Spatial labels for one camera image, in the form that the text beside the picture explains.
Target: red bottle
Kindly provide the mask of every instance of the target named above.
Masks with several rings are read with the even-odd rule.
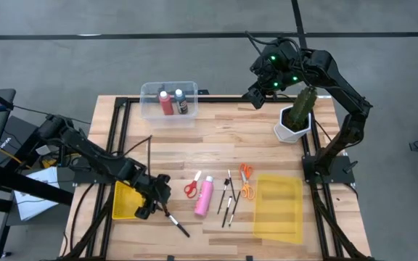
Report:
[[[159,94],[159,102],[160,106],[162,106],[164,115],[173,115],[173,107],[171,96],[167,94],[165,91],[161,91]]]

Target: orange scissors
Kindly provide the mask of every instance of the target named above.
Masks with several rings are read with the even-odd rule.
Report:
[[[194,180],[190,184],[186,185],[185,188],[183,189],[183,191],[185,191],[185,194],[188,196],[189,199],[196,196],[197,180],[200,179],[200,175],[201,175],[201,170],[196,173],[196,176],[194,177]]]
[[[245,172],[246,179],[250,179],[251,172],[253,171],[253,167],[252,166],[249,166],[246,163],[242,163],[242,164],[239,165],[239,169],[238,170],[239,170],[239,174],[242,175],[243,172]]]
[[[245,172],[241,172],[241,178],[243,180],[243,187],[241,188],[241,196],[247,198],[249,200],[254,199],[255,192],[253,187],[250,186],[249,182],[247,181]]]

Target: white pot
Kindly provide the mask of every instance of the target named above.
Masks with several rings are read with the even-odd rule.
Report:
[[[299,130],[297,132],[294,132],[290,130],[289,128],[287,128],[287,126],[282,124],[283,112],[291,108],[292,106],[289,106],[280,110],[279,122],[274,127],[275,135],[281,142],[295,143],[296,141],[298,141],[299,138],[301,138],[301,136],[303,136],[304,134],[306,134],[308,131],[311,130],[311,113],[308,114],[308,127],[305,128],[304,130]]]

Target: yellow tray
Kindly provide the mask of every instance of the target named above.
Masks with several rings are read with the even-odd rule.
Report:
[[[112,206],[113,220],[134,219],[135,211],[144,204],[143,196],[134,188],[116,181],[114,190],[114,204]]]
[[[302,244],[302,180],[262,174],[258,176],[256,188],[254,236]]]

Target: gray floor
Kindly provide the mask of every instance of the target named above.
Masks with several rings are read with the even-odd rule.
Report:
[[[418,31],[418,1],[301,0],[306,32]],[[0,34],[295,31],[285,0],[0,0]],[[374,105],[366,138],[348,150],[372,254],[418,260],[418,38],[315,38]],[[255,80],[245,39],[0,41],[0,88],[15,103],[90,120],[97,95],[137,94],[147,81],[193,80],[212,94],[242,94]],[[298,88],[291,88],[294,94]],[[43,117],[15,110],[39,124]],[[337,104],[337,115],[345,116]],[[8,260],[57,256],[67,217],[11,230]]]

